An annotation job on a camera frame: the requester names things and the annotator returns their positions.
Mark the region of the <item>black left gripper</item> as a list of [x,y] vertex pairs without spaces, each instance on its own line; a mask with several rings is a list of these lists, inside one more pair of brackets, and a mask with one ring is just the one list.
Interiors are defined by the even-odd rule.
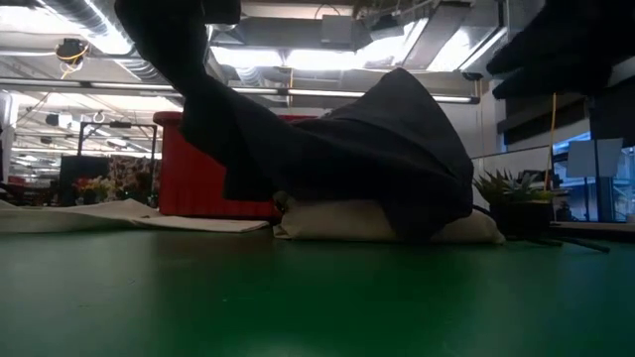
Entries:
[[115,0],[114,10],[142,58],[185,99],[185,114],[202,117],[207,27],[238,24],[241,0]]

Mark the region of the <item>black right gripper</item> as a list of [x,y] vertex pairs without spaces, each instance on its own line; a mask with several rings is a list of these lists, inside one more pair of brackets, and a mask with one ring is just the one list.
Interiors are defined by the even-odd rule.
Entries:
[[496,99],[589,94],[634,56],[635,0],[547,0],[486,69],[501,74],[525,67],[493,89]]

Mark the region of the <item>black garment with drawstring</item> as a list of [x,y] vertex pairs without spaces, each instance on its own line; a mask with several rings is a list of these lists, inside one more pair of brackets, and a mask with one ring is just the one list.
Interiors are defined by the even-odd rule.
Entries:
[[223,165],[223,193],[268,201],[367,200],[398,238],[426,242],[474,208],[473,163],[426,88],[394,69],[361,97],[286,121],[210,76],[191,79],[181,132]]

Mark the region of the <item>beige garment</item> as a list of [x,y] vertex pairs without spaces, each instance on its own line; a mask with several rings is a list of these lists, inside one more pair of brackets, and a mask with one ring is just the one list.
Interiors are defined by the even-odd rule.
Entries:
[[[279,191],[274,195],[274,202],[282,213],[280,223],[273,227],[278,239],[383,243],[401,240],[382,208],[373,201],[298,201]],[[469,216],[444,226],[430,241],[434,244],[503,244],[506,238],[494,219],[474,209]]]

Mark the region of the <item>red plastic laundry bin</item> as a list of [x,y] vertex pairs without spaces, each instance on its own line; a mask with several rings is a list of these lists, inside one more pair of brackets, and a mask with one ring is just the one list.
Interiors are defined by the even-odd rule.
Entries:
[[180,133],[182,114],[153,115],[163,128],[158,208],[164,215],[190,218],[276,221],[280,212],[271,201],[237,201],[223,197],[225,168]]

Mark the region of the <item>white partition panel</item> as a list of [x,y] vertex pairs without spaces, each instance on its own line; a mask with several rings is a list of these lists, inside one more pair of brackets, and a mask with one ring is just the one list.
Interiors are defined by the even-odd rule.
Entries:
[[519,179],[523,174],[537,174],[534,185],[550,190],[549,180],[552,176],[551,152],[551,146],[543,146],[473,159],[474,175],[471,187],[474,203],[479,206],[488,205],[473,186],[473,180],[479,176],[484,176],[486,172],[492,174],[496,171],[509,172],[514,179]]

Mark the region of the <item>small potted succulent plant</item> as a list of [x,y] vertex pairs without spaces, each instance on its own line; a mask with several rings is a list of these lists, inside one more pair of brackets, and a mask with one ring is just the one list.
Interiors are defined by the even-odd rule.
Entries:
[[509,172],[486,172],[473,186],[488,203],[489,215],[507,238],[537,238],[554,220],[554,193],[537,187],[537,174],[513,178]]

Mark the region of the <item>black board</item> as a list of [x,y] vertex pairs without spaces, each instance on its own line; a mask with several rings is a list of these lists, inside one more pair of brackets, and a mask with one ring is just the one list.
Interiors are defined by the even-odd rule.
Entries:
[[63,156],[59,176],[60,206],[74,206],[78,193],[74,184],[79,179],[95,179],[107,177],[109,159],[91,156]]

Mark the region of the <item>bunch of flowers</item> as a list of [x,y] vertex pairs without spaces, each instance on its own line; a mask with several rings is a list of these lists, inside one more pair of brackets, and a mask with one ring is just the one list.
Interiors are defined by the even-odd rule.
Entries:
[[110,178],[78,178],[72,186],[77,193],[78,205],[104,203],[117,198],[115,181]]

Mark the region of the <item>white bonavita tote bag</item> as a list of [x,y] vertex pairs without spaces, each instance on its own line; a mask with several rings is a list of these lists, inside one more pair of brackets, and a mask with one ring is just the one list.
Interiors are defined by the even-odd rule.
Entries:
[[259,220],[168,216],[134,199],[71,207],[15,206],[0,200],[0,233],[64,233],[136,228],[244,233],[268,225]]

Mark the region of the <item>grey ceiling unit box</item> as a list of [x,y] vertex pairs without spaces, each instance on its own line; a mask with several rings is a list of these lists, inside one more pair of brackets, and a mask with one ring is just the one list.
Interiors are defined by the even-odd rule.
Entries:
[[354,21],[348,16],[323,15],[321,17],[321,46],[326,49],[352,51]]

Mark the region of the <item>green table mat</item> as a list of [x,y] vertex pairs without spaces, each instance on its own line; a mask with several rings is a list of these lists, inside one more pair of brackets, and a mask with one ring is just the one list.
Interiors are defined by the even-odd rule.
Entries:
[[635,245],[0,235],[0,357],[635,357]]

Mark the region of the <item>black metal stand frame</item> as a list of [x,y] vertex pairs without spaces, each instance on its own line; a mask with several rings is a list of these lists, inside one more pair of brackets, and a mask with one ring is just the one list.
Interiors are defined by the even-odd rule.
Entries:
[[102,126],[108,126],[114,129],[131,129],[131,128],[139,128],[143,130],[144,128],[150,128],[153,131],[152,136],[152,145],[151,150],[146,151],[145,155],[149,154],[150,157],[150,191],[148,196],[148,203],[153,204],[154,202],[154,178],[155,178],[155,159],[156,159],[156,149],[157,149],[157,139],[158,139],[158,127],[155,124],[138,124],[138,123],[130,123],[130,122],[122,122],[122,121],[111,121],[109,123],[105,122],[81,122],[80,129],[78,134],[78,143],[77,143],[77,152],[76,154],[80,157],[82,155],[83,142],[86,139],[89,139],[94,133],[96,133]]

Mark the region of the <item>rectangular metal ceiling duct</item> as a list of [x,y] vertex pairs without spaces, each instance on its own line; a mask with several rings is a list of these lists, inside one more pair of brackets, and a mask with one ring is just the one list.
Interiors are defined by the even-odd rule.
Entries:
[[394,64],[412,72],[465,72],[508,33],[507,0],[424,0],[403,12],[410,23]]

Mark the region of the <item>round silver ceiling duct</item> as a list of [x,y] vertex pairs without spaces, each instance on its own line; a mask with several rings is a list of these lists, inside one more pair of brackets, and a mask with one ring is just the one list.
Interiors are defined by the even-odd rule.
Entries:
[[114,0],[36,0],[57,18],[71,23],[107,60],[114,60],[136,78],[165,84],[159,72],[136,52],[114,13]]

